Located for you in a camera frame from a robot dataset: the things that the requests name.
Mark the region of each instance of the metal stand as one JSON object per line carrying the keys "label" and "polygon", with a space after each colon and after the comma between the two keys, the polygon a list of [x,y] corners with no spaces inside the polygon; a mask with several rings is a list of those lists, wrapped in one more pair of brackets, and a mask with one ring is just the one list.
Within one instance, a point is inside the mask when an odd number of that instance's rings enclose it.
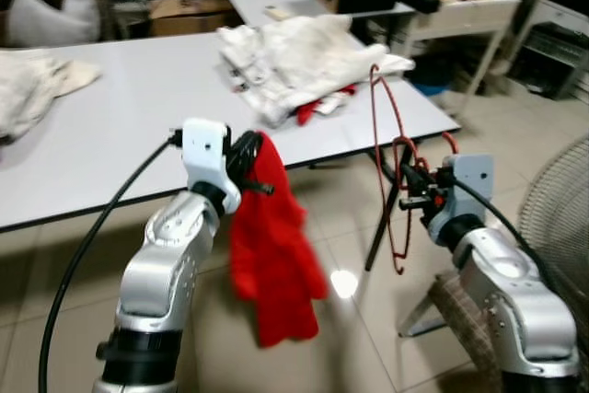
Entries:
{"label": "metal stand", "polygon": [[[368,155],[372,158],[373,161],[376,160],[376,155],[374,152],[369,152]],[[403,148],[403,154],[401,156],[400,164],[409,164],[411,160],[412,152],[408,146]],[[369,272],[372,270],[372,265],[375,262],[376,253],[378,253],[378,248],[380,247],[380,242],[383,239],[383,235],[385,234],[385,228],[387,227],[387,219],[390,218],[391,213],[393,212],[393,208],[395,207],[395,203],[397,202],[398,197],[398,186],[397,181],[395,180],[395,171],[390,168],[388,164],[384,161],[384,154],[381,150],[381,159],[382,162],[382,171],[385,177],[391,182],[390,192],[388,193],[387,203],[385,207],[385,211],[380,216],[380,221],[378,222],[378,227],[376,228],[375,236],[372,240],[372,246],[370,247],[370,252],[368,252],[368,257],[366,258],[366,263],[364,265],[364,269]]]}
{"label": "metal stand", "polygon": [[398,335],[401,338],[412,338],[446,327],[447,324],[442,317],[420,321],[431,306],[433,306],[432,299],[428,295],[424,296],[407,319],[398,327]]}

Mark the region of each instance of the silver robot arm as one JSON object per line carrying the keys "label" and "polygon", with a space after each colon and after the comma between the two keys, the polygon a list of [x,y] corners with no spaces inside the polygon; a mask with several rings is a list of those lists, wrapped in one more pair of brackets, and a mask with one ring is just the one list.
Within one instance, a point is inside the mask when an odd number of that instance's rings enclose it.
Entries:
{"label": "silver robot arm", "polygon": [[[537,265],[502,231],[486,227],[485,208],[449,180],[492,195],[490,156],[454,155],[435,179],[406,170],[410,193],[401,208],[422,208],[431,239],[450,249],[460,282],[485,314],[508,392],[574,392],[579,372],[576,327],[565,303],[540,278]],[[443,206],[435,206],[438,198]]]}
{"label": "silver robot arm", "polygon": [[151,217],[144,244],[124,272],[114,331],[97,349],[105,367],[93,393],[176,393],[182,331],[219,218],[237,209],[240,189],[271,193],[271,186],[244,180],[260,144],[260,136],[248,132],[230,146],[225,125],[186,121],[188,190]]}

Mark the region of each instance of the red wire loop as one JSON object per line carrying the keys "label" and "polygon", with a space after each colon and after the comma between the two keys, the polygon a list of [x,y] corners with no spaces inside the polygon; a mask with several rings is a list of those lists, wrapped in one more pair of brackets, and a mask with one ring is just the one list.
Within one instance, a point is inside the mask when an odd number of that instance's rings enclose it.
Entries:
{"label": "red wire loop", "polygon": [[[392,91],[387,83],[387,81],[382,77],[379,76],[375,79],[375,74],[378,72],[378,65],[373,64],[370,68],[370,96],[372,100],[372,120],[373,120],[373,131],[375,136],[375,157],[376,157],[376,167],[378,168],[378,185],[380,188],[380,196],[383,203],[383,214],[387,211],[387,197],[385,196],[385,185],[383,183],[383,174],[382,174],[382,158],[380,157],[380,149],[378,145],[378,128],[376,125],[376,101],[375,101],[375,86],[378,83],[381,83],[387,92],[388,99],[390,101],[391,106],[393,107],[393,111],[395,112],[395,118],[397,119],[398,131],[399,136],[393,139],[392,147],[393,147],[393,158],[395,162],[395,179],[398,189],[400,191],[405,191],[408,186],[403,184],[402,173],[400,170],[400,159],[398,158],[398,147],[401,145],[407,146],[411,150],[411,155],[414,158],[414,164],[417,167],[424,168],[425,170],[429,171],[430,167],[427,160],[419,155],[419,151],[417,149],[417,145],[411,140],[408,136],[405,135],[405,129],[403,127],[403,121],[401,119],[400,112],[398,110],[397,102],[395,101],[395,97],[393,96]],[[442,136],[444,139],[450,144],[452,148],[452,153],[458,153],[458,146],[456,140],[450,133],[443,133]],[[390,217],[387,218],[387,232],[388,232],[388,239],[390,242],[391,253],[393,255],[393,266],[395,268],[395,272],[399,275],[402,275],[405,271],[405,268],[400,266],[398,261],[405,260],[409,255],[409,245],[410,245],[410,236],[411,236],[411,210],[409,210],[407,216],[407,234],[405,236],[405,248],[402,252],[397,252],[395,249],[395,242],[393,240],[393,233],[390,226]]]}

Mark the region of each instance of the blue object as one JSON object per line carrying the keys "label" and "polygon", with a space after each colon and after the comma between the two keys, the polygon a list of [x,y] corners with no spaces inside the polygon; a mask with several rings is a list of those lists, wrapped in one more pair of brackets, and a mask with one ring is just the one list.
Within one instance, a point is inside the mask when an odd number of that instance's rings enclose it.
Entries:
{"label": "blue object", "polygon": [[450,89],[450,85],[441,85],[441,86],[431,86],[431,85],[421,85],[419,83],[413,83],[415,88],[420,91],[425,97],[433,97],[437,96],[438,94],[442,94],[443,92]]}

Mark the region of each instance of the white cloth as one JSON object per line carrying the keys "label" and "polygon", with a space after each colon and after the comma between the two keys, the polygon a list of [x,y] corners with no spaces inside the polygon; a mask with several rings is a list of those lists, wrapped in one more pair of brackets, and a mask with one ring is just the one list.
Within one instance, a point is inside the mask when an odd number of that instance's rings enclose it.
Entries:
{"label": "white cloth", "polygon": [[413,69],[411,60],[376,44],[358,49],[348,16],[293,17],[254,29],[221,28],[222,56],[245,79],[242,97],[271,126],[295,108],[364,81],[373,64],[379,74]]}
{"label": "white cloth", "polygon": [[12,0],[6,34],[9,46],[21,48],[96,41],[98,5],[96,0],[63,0],[60,10],[42,0]]}
{"label": "white cloth", "polygon": [[33,127],[53,100],[93,82],[92,64],[62,61],[45,50],[0,51],[0,139],[15,140]]}

